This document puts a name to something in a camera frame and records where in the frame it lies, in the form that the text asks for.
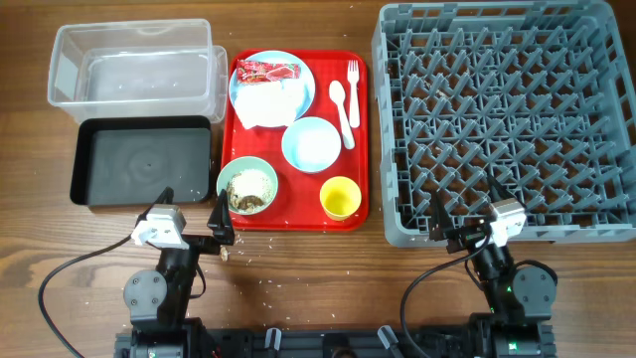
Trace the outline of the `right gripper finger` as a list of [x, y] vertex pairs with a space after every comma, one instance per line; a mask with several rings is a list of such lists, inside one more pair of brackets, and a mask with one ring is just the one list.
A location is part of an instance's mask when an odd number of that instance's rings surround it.
[[431, 209], [429, 236], [436, 242], [445, 241], [453, 231], [453, 222], [437, 192], [431, 192]]
[[493, 207], [504, 205], [518, 205], [525, 208], [518, 198], [510, 193], [497, 179], [488, 174], [486, 176], [487, 184], [489, 186], [489, 197], [491, 199], [491, 205]]

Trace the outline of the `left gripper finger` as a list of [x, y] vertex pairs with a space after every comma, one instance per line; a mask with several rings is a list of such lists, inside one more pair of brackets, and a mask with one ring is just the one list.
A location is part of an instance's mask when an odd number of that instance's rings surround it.
[[173, 198], [174, 198], [174, 190], [171, 187], [167, 186], [162, 191], [162, 193], [158, 196], [158, 198], [144, 212], [142, 212], [137, 217], [137, 222], [145, 221], [147, 215], [150, 212], [150, 210], [155, 205], [172, 205], [173, 204]]
[[215, 208], [208, 220], [208, 228], [214, 240], [220, 245], [232, 246], [235, 243], [235, 230], [230, 213], [228, 191], [222, 189], [218, 194]]

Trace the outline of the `rice and food scraps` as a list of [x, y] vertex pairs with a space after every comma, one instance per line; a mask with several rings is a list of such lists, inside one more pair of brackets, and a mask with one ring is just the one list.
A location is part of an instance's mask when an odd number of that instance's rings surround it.
[[234, 175], [227, 190], [230, 205], [239, 214], [262, 211], [274, 197], [272, 180], [258, 169], [245, 169]]

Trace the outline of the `green bowl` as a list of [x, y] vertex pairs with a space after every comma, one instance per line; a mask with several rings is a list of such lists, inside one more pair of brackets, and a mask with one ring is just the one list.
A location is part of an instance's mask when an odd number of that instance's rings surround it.
[[263, 171], [272, 180], [272, 182], [274, 184], [274, 197], [273, 197], [273, 200], [266, 207], [264, 207], [262, 211], [259, 211], [257, 213], [253, 213], [253, 214], [239, 214], [230, 205], [230, 200], [229, 200], [230, 211], [232, 213], [235, 213], [237, 215], [243, 215], [243, 216], [251, 216], [251, 215], [259, 214], [259, 213], [265, 211], [273, 203], [273, 201], [274, 201], [274, 199], [276, 197], [277, 191], [278, 191], [278, 177], [277, 177], [277, 174], [276, 174], [275, 170], [273, 169], [273, 167], [268, 162], [266, 162], [265, 160], [263, 160], [263, 159], [261, 159], [259, 157], [255, 157], [255, 156], [240, 157], [240, 158], [234, 159], [231, 162], [229, 162], [221, 170], [221, 172], [220, 172], [220, 174], [218, 176], [218, 180], [217, 180], [217, 192], [218, 192], [218, 194], [221, 192], [222, 189], [226, 189], [227, 190], [227, 186], [228, 186], [231, 178], [234, 175], [238, 174], [239, 172], [241, 172], [241, 171], [243, 171], [245, 169], [258, 169], [258, 170]]

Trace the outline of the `yellow cup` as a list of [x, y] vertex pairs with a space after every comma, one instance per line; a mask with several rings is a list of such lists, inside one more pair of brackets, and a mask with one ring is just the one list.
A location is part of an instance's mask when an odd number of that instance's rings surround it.
[[325, 214], [334, 221], [345, 221], [360, 208], [362, 191], [351, 178], [336, 176], [324, 182], [319, 193]]

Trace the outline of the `light blue bowl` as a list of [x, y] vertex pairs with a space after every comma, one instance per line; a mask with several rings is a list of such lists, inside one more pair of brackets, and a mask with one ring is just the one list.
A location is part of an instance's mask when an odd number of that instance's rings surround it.
[[332, 166], [342, 150], [336, 127], [321, 117], [297, 119], [287, 127], [281, 139], [284, 159], [296, 170], [315, 174]]

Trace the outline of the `white napkin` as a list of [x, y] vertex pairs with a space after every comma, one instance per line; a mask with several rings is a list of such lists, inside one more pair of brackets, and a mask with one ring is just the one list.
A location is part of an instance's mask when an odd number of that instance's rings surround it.
[[271, 128], [291, 125], [304, 100], [302, 81], [285, 80], [240, 87], [234, 107], [245, 129]]

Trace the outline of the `red snack wrapper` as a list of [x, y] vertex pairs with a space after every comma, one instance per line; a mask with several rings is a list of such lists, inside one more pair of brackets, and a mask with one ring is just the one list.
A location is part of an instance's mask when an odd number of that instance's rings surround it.
[[300, 67], [297, 64], [265, 63], [239, 60], [237, 80], [243, 85], [280, 82], [300, 78]]

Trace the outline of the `large light blue plate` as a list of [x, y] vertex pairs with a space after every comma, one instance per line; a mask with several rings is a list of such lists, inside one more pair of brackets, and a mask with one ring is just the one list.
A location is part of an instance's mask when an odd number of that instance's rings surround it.
[[[309, 109], [309, 107], [311, 106], [313, 102], [313, 99], [316, 93], [316, 84], [315, 84], [315, 80], [311, 70], [302, 60], [300, 60], [298, 57], [290, 53], [283, 52], [283, 51], [275, 51], [275, 50], [257, 52], [256, 54], [248, 56], [246, 59], [239, 59], [239, 60], [258, 61], [258, 62], [265, 62], [265, 63], [279, 63], [279, 64], [297, 64], [301, 70], [300, 78], [297, 80], [301, 80], [302, 83], [305, 85], [305, 100], [303, 102], [303, 105], [298, 110], [297, 119], [307, 112], [307, 110]], [[234, 109], [235, 109], [234, 104], [235, 104], [235, 99], [237, 97], [237, 91], [240, 87], [245, 86], [243, 84], [240, 84], [237, 80], [237, 65], [239, 60], [237, 60], [236, 62], [234, 72], [231, 75], [231, 79], [230, 79], [229, 94], [230, 94], [231, 105], [233, 106]]]

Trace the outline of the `white plastic spoon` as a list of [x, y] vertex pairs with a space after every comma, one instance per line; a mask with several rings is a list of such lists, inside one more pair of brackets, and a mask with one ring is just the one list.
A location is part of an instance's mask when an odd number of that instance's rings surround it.
[[355, 139], [344, 108], [344, 100], [346, 95], [343, 86], [338, 81], [330, 82], [329, 97], [337, 107], [343, 144], [346, 149], [354, 149]]

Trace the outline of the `pink plastic fork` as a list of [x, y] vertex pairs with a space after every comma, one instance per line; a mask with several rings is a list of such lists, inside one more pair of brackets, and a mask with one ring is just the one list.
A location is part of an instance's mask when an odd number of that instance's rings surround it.
[[358, 128], [361, 124], [360, 106], [358, 98], [358, 82], [360, 71], [358, 62], [351, 60], [348, 63], [347, 80], [350, 85], [349, 121], [352, 128]]

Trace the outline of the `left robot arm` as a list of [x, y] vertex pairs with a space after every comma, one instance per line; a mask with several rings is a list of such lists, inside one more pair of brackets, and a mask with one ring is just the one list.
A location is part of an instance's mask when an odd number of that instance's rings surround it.
[[208, 220], [209, 236], [183, 232], [186, 220], [172, 203], [174, 191], [167, 187], [139, 218], [131, 238], [138, 246], [160, 251], [154, 269], [135, 273], [124, 287], [123, 298], [130, 312], [132, 331], [116, 338], [116, 357], [220, 357], [220, 346], [202, 320], [188, 318], [187, 308], [196, 276], [203, 271], [201, 255], [218, 256], [223, 246], [235, 242], [228, 192], [222, 190]]

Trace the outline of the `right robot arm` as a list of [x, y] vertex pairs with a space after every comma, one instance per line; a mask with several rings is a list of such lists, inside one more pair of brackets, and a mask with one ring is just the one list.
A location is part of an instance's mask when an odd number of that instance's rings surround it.
[[465, 251], [489, 304], [466, 326], [468, 357], [555, 357], [553, 329], [547, 325], [557, 295], [557, 274], [533, 260], [516, 262], [508, 241], [527, 222], [526, 208], [493, 176], [487, 177], [489, 214], [477, 224], [453, 224], [440, 195], [431, 194], [430, 237], [449, 253]]

